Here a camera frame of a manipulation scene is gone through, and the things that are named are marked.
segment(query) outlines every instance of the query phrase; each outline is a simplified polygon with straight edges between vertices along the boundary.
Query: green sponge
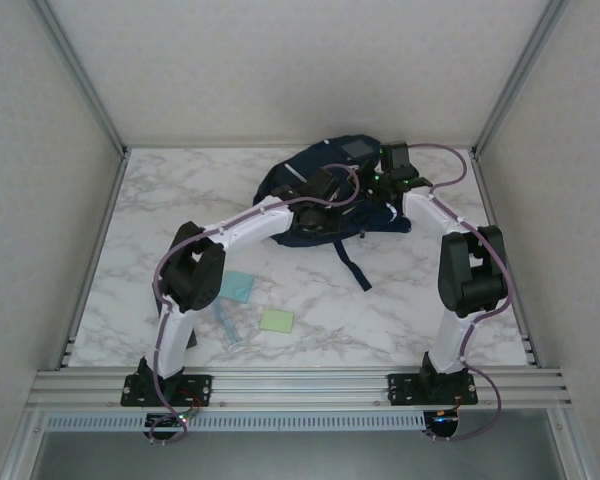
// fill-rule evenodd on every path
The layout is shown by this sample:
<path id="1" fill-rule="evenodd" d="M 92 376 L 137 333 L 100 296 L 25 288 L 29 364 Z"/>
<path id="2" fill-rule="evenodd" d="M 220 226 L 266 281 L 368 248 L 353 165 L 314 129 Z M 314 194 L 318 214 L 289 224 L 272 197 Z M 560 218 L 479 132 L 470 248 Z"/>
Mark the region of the green sponge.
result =
<path id="1" fill-rule="evenodd" d="M 269 310 L 265 308 L 262 311 L 262 320 L 260 320 L 261 330 L 270 330 L 272 332 L 291 333 L 293 326 L 293 313 L 283 312 L 281 310 Z"/>

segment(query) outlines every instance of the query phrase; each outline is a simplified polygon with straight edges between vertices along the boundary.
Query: white marble surface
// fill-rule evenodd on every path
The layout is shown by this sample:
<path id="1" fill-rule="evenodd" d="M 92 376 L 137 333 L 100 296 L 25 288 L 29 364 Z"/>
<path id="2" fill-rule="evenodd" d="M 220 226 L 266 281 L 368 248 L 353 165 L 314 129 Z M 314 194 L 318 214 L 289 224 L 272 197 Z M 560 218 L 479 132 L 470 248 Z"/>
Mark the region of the white marble surface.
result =
<path id="1" fill-rule="evenodd" d="M 251 205 L 257 185 L 295 148 L 137 149 L 132 152 L 75 342 L 70 366 L 136 366 L 153 345 L 153 269 L 178 227 L 228 218 Z M 412 151 L 421 174 L 455 177 L 447 152 Z M 485 223 L 473 175 L 441 191 L 460 215 Z M 243 342 L 229 348 L 212 308 L 199 313 L 188 366 L 418 365 L 442 315 L 439 247 L 414 225 L 408 234 L 370 233 L 345 241 L 373 284 L 363 292 L 333 246 L 292 249 L 266 240 L 227 261 L 256 276 L 249 304 L 223 301 Z M 293 331 L 259 330 L 263 308 L 295 314 Z M 477 365 L 526 363 L 511 312 L 480 328 Z"/>

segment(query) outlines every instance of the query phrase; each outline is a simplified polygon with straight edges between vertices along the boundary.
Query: black mounting bracket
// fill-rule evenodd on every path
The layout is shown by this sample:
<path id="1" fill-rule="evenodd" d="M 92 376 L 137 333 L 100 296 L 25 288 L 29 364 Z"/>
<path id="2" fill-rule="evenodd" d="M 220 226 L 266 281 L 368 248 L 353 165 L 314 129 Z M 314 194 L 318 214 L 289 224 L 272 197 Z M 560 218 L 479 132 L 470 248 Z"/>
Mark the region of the black mounting bracket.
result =
<path id="1" fill-rule="evenodd" d="M 464 368 L 455 373 L 438 373 L 425 353 L 418 373 L 387 375 L 389 402 L 398 405 L 476 405 L 478 395 L 473 375 Z"/>
<path id="2" fill-rule="evenodd" d="M 213 377 L 211 375 L 185 375 L 182 369 L 166 380 L 159 379 L 160 390 L 174 407 L 190 407 L 200 400 L 200 407 L 208 407 Z M 138 370 L 128 375 L 122 388 L 120 405 L 123 407 L 162 407 L 153 384 L 153 372 L 142 357 Z"/>

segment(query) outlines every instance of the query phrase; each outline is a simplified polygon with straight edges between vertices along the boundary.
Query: cable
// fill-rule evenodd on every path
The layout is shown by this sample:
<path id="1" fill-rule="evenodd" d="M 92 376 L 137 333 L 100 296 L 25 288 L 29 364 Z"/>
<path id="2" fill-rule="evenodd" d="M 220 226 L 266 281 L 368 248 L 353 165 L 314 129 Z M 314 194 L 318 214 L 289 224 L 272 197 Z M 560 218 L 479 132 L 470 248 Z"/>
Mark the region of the cable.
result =
<path id="1" fill-rule="evenodd" d="M 158 328 L 158 336 L 156 338 L 156 344 L 154 346 L 153 365 L 152 365 L 153 386 L 156 390 L 156 394 L 157 394 L 158 398 L 160 399 L 160 402 L 169 411 L 169 413 L 163 417 L 158 418 L 153 423 L 153 425 L 151 425 L 151 428 L 149 429 L 149 440 L 151 443 L 153 443 L 154 440 L 156 440 L 153 435 L 156 426 L 159 425 L 162 421 L 166 420 L 167 418 L 172 418 L 172 417 L 176 418 L 178 420 L 178 422 L 180 423 L 180 425 L 182 426 L 182 430 L 180 432 L 176 433 L 173 437 L 162 440 L 162 445 L 166 445 L 167 443 L 177 442 L 178 440 L 182 439 L 187 434 L 187 422 L 184 419 L 180 418 L 180 414 L 173 408 L 173 406 L 165 398 L 164 394 L 162 393 L 162 389 L 160 388 L 160 378 L 158 375 L 158 364 L 159 364 L 158 359 L 159 359 L 159 355 L 160 355 L 160 345 L 162 344 L 162 338 L 164 337 L 164 331 L 167 326 L 167 321 L 169 320 L 169 317 L 170 317 L 171 313 L 173 312 L 173 308 L 174 308 L 173 303 L 168 301 L 162 295 L 162 292 L 160 291 L 160 285 L 159 285 L 160 272 L 162 272 L 162 269 L 164 268 L 165 264 L 169 261 L 169 259 L 174 254 L 179 252 L 181 249 L 187 247 L 188 245 L 191 245 L 192 243 L 197 242 L 198 240 L 210 237 L 210 236 L 218 234 L 218 233 L 222 235 L 224 230 L 228 230 L 228 229 L 234 227 L 235 225 L 238 225 L 239 223 L 241 223 L 251 217 L 254 217 L 256 215 L 262 215 L 264 212 L 273 210 L 274 208 L 278 208 L 278 207 L 282 207 L 282 206 L 286 206 L 286 205 L 287 206 L 293 205 L 295 203 L 300 203 L 300 202 L 313 202 L 313 203 L 317 203 L 319 205 L 326 205 L 328 207 L 341 207 L 343 205 L 347 205 L 347 204 L 353 202 L 353 200 L 358 196 L 358 193 L 360 192 L 360 180 L 358 179 L 358 175 L 356 175 L 355 170 L 353 170 L 351 167 L 349 167 L 347 165 L 342 165 L 339 163 L 332 163 L 332 164 L 326 165 L 323 168 L 326 168 L 326 169 L 339 168 L 339 169 L 343 169 L 343 170 L 346 170 L 347 172 L 349 172 L 351 179 L 353 180 L 353 183 L 355 186 L 353 194 L 349 198 L 342 200 L 340 202 L 330 202 L 327 200 L 323 200 L 321 198 L 314 198 L 314 197 L 299 197 L 299 198 L 293 198 L 291 200 L 272 203 L 270 205 L 265 206 L 263 208 L 263 210 L 253 209 L 251 211 L 245 212 L 243 215 L 240 215 L 239 217 L 233 219 L 232 221 L 230 221 L 226 224 L 223 224 L 221 227 L 215 228 L 213 230 L 205 230 L 204 232 L 202 232 L 198 235 L 194 235 L 193 237 L 188 238 L 188 239 L 178 243 L 177 245 L 175 245 L 171 249 L 169 249 L 169 251 L 167 253 L 165 253 L 162 256 L 162 258 L 160 259 L 160 261 L 158 262 L 156 270 L 153 274 L 153 293 L 156 296 L 156 299 L 158 299 L 158 301 L 165 306 L 165 313 L 162 316 L 162 320 L 160 321 L 160 326 Z"/>
<path id="2" fill-rule="evenodd" d="M 432 195 L 434 194 L 434 192 L 437 188 L 455 185 L 455 184 L 461 182 L 464 179 L 464 177 L 467 175 L 467 171 L 468 171 L 467 161 L 460 154 L 460 152 L 458 152 L 454 148 L 451 148 L 451 147 L 448 147 L 447 145 L 442 145 L 439 143 L 415 143 L 413 145 L 410 145 L 409 147 L 410 148 L 433 147 L 433 148 L 440 148 L 442 150 L 447 150 L 448 152 L 451 152 L 456 157 L 458 157 L 460 159 L 460 162 L 462 163 L 462 174 L 454 180 L 450 180 L 448 182 L 441 182 L 441 183 L 437 183 L 437 184 L 433 185 L 429 189 L 429 193 Z M 498 308 L 496 308 L 495 310 L 492 310 L 490 312 L 485 312 L 482 315 L 477 316 L 473 320 L 473 322 L 467 329 L 467 332 L 465 333 L 464 338 L 462 339 L 462 343 L 460 344 L 460 352 L 459 352 L 460 362 L 468 370 L 475 372 L 478 375 L 480 375 L 482 378 L 484 378 L 489 383 L 489 385 L 491 385 L 491 388 L 493 388 L 493 391 L 496 395 L 496 402 L 497 402 L 496 413 L 488 424 L 486 424 L 483 427 L 480 427 L 479 429 L 477 429 L 473 432 L 469 432 L 469 433 L 455 436 L 455 437 L 444 437 L 447 442 L 458 442 L 458 441 L 462 441 L 462 440 L 469 440 L 470 438 L 477 437 L 478 435 L 481 435 L 481 434 L 487 432 L 488 430 L 493 428 L 493 426 L 500 419 L 500 415 L 502 414 L 502 396 L 500 395 L 500 390 L 496 386 L 493 379 L 491 379 L 491 377 L 489 377 L 489 375 L 487 375 L 485 372 L 483 372 L 479 368 L 470 365 L 466 361 L 465 354 L 466 354 L 466 350 L 467 350 L 467 345 L 469 343 L 469 339 L 471 338 L 471 335 L 473 335 L 473 332 L 475 331 L 476 326 L 480 322 L 486 320 L 487 318 L 494 317 L 494 316 L 504 312 L 509 307 L 509 305 L 511 305 L 512 297 L 513 297 L 513 279 L 511 278 L 511 274 L 509 273 L 509 270 L 507 270 L 507 267 L 505 266 L 504 261 L 500 258 L 500 256 L 495 251 L 493 246 L 487 241 L 486 238 L 484 238 L 484 236 L 476 228 L 473 227 L 473 225 L 470 225 L 469 223 L 462 220 L 458 215 L 455 214 L 455 212 L 453 210 L 451 210 L 444 203 L 442 203 L 440 200 L 438 200 L 437 197 L 433 196 L 431 201 L 436 206 L 438 206 L 443 212 L 445 212 L 450 218 L 458 221 L 458 223 L 460 225 L 462 225 L 464 228 L 469 230 L 478 239 L 478 241 L 487 249 L 487 251 L 489 252 L 489 255 L 491 255 L 491 258 L 493 258 L 493 260 L 496 262 L 496 265 L 498 265 L 498 268 L 502 272 L 502 276 L 504 277 L 505 282 L 507 284 L 507 296 L 505 298 L 504 303 L 502 305 L 500 305 Z M 436 439 L 436 436 L 434 434 L 432 434 L 431 432 L 428 432 L 427 435 L 432 437 L 434 440 Z"/>

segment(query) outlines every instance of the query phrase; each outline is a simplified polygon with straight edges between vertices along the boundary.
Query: purple cable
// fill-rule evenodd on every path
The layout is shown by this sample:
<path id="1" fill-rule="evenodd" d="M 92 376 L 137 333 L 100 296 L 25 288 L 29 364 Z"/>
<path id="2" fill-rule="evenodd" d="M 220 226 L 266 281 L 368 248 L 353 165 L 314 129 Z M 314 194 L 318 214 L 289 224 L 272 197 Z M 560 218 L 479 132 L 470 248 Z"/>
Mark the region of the purple cable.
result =
<path id="1" fill-rule="evenodd" d="M 435 184 L 434 186 L 432 186 L 429 189 L 430 194 L 433 194 L 434 191 L 439 187 L 448 187 L 450 185 L 455 185 L 455 184 L 461 182 L 464 179 L 464 177 L 467 175 L 467 171 L 468 171 L 467 162 L 464 159 L 464 157 L 460 154 L 460 152 L 458 152 L 456 149 L 448 147 L 446 145 L 441 145 L 439 143 L 415 143 L 413 145 L 410 145 L 410 148 L 419 148 L 419 147 L 433 147 L 433 148 L 440 148 L 443 150 L 447 150 L 448 152 L 453 153 L 456 157 L 458 157 L 460 159 L 460 162 L 462 162 L 462 174 L 455 180 L 450 180 L 448 182 L 442 182 L 442 183 Z M 469 223 L 460 219 L 460 217 L 458 217 L 458 215 L 456 215 L 455 212 L 453 212 L 453 210 L 451 210 L 449 207 L 447 207 L 444 203 L 442 203 L 436 197 L 433 197 L 431 199 L 431 201 L 434 204 L 436 204 L 443 212 L 445 212 L 453 220 L 460 220 L 460 222 L 459 222 L 460 225 L 462 225 L 464 228 L 469 230 L 473 235 L 475 235 L 475 237 L 478 239 L 478 241 L 487 249 L 487 251 L 489 252 L 489 255 L 491 255 L 491 258 L 493 258 L 493 260 L 496 262 L 496 265 L 498 265 L 498 268 L 502 272 L 502 276 L 504 277 L 505 282 L 507 284 L 507 297 L 505 299 L 505 302 L 502 305 L 500 305 L 498 308 L 496 308 L 495 310 L 492 310 L 490 312 L 485 312 L 482 315 L 477 316 L 473 320 L 473 322 L 467 329 L 467 333 L 465 334 L 464 338 L 462 339 L 462 343 L 460 344 L 460 352 L 459 352 L 461 363 L 465 367 L 467 367 L 468 370 L 475 372 L 478 375 L 480 375 L 482 378 L 484 378 L 489 383 L 489 385 L 491 385 L 491 387 L 493 388 L 493 391 L 496 395 L 496 401 L 497 401 L 496 414 L 494 415 L 494 417 L 491 419 L 491 421 L 488 424 L 486 424 L 485 426 L 483 426 L 473 432 L 466 433 L 464 435 L 459 435 L 457 437 L 443 437 L 443 438 L 445 438 L 445 440 L 447 442 L 458 442 L 458 441 L 462 441 L 462 440 L 469 440 L 470 438 L 477 437 L 478 435 L 481 435 L 481 434 L 485 433 L 486 431 L 490 430 L 498 422 L 498 420 L 500 419 L 500 415 L 502 414 L 502 397 L 500 395 L 500 390 L 496 386 L 495 382 L 491 379 L 491 377 L 489 377 L 489 375 L 487 375 L 485 372 L 483 372 L 479 368 L 469 365 L 469 363 L 467 363 L 467 361 L 465 360 L 464 357 L 465 357 L 465 353 L 467 350 L 467 345 L 469 343 L 469 339 L 471 338 L 471 335 L 473 335 L 473 332 L 476 329 L 476 325 L 478 325 L 478 323 L 486 320 L 487 318 L 494 317 L 494 316 L 504 312 L 507 309 L 507 307 L 509 307 L 509 305 L 511 305 L 511 300 L 512 300 L 512 296 L 513 296 L 513 279 L 511 278 L 511 274 L 507 270 L 507 267 L 505 266 L 504 261 L 500 258 L 498 253 L 491 246 L 491 244 L 487 241 L 487 239 L 484 238 L 484 236 L 476 228 L 474 228 L 473 225 L 470 225 Z M 432 437 L 434 440 L 436 439 L 436 436 L 431 434 L 430 432 L 427 435 Z"/>
<path id="2" fill-rule="evenodd" d="M 158 356 L 160 354 L 160 345 L 162 343 L 162 338 L 164 337 L 164 331 L 167 326 L 167 321 L 169 320 L 169 316 L 171 315 L 171 312 L 173 311 L 173 304 L 168 302 L 162 296 L 162 292 L 160 291 L 159 280 L 160 280 L 160 272 L 162 271 L 163 267 L 175 253 L 177 253 L 181 249 L 185 248 L 186 246 L 191 245 L 192 243 L 197 242 L 198 240 L 201 240 L 203 238 L 210 237 L 211 235 L 215 235 L 217 233 L 222 233 L 220 231 L 221 228 L 222 228 L 222 230 L 227 230 L 227 229 L 234 227 L 235 225 L 237 225 L 251 217 L 254 217 L 256 215 L 261 215 L 262 213 L 269 211 L 269 210 L 273 210 L 274 208 L 282 207 L 285 205 L 293 205 L 294 203 L 300 203 L 300 202 L 313 202 L 313 203 L 318 203 L 320 205 L 326 205 L 329 207 L 341 207 L 343 205 L 347 205 L 347 204 L 353 202 L 353 200 L 356 198 L 356 196 L 360 192 L 360 180 L 358 179 L 358 175 L 356 175 L 355 170 L 353 170 L 351 167 L 348 167 L 347 165 L 342 165 L 339 163 L 332 163 L 332 164 L 326 165 L 324 168 L 326 168 L 326 169 L 341 168 L 341 169 L 349 172 L 349 174 L 351 175 L 351 178 L 353 180 L 353 183 L 355 185 L 354 192 L 349 198 L 342 200 L 340 202 L 329 202 L 327 200 L 322 200 L 321 198 L 299 197 L 299 198 L 294 198 L 294 199 L 287 200 L 287 201 L 280 201 L 280 202 L 272 203 L 270 205 L 265 206 L 263 211 L 260 209 L 257 209 L 257 210 L 252 210 L 250 212 L 245 212 L 244 215 L 241 215 L 241 216 L 233 219 L 232 221 L 226 223 L 222 227 L 219 227 L 219 228 L 216 228 L 213 230 L 205 230 L 204 232 L 202 232 L 199 235 L 195 235 L 191 238 L 188 238 L 188 239 L 178 243 L 177 245 L 175 245 L 171 249 L 169 249 L 169 251 L 167 253 L 165 253 L 163 255 L 163 257 L 160 259 L 160 261 L 158 262 L 158 266 L 156 267 L 156 270 L 153 274 L 153 293 L 156 296 L 156 298 L 158 299 L 158 301 L 160 303 L 162 303 L 163 305 L 165 305 L 166 312 L 165 312 L 164 316 L 162 317 L 162 321 L 160 322 L 160 327 L 158 328 L 158 337 L 156 338 L 156 344 L 154 347 L 155 353 L 153 355 L 153 366 L 152 366 L 153 367 L 153 386 L 156 390 L 156 394 L 158 395 L 158 398 L 160 399 L 160 402 L 162 402 L 162 405 L 165 406 L 165 408 L 169 411 L 169 413 L 164 415 L 163 417 L 158 418 L 151 425 L 151 428 L 149 429 L 149 440 L 151 441 L 151 443 L 153 443 L 153 441 L 155 440 L 153 433 L 154 433 L 156 427 L 161 422 L 166 420 L 167 418 L 172 418 L 172 417 L 176 418 L 178 420 L 178 422 L 180 422 L 180 425 L 182 426 L 182 431 L 178 432 L 176 435 L 174 435 L 173 437 L 171 437 L 168 440 L 162 440 L 162 445 L 166 445 L 167 443 L 177 442 L 178 440 L 183 438 L 187 434 L 187 431 L 188 431 L 187 430 L 187 422 L 185 421 L 185 419 L 180 418 L 180 414 L 173 408 L 173 406 L 169 403 L 169 401 L 165 398 L 164 394 L 162 393 L 162 389 L 160 388 L 160 380 L 158 377 Z"/>

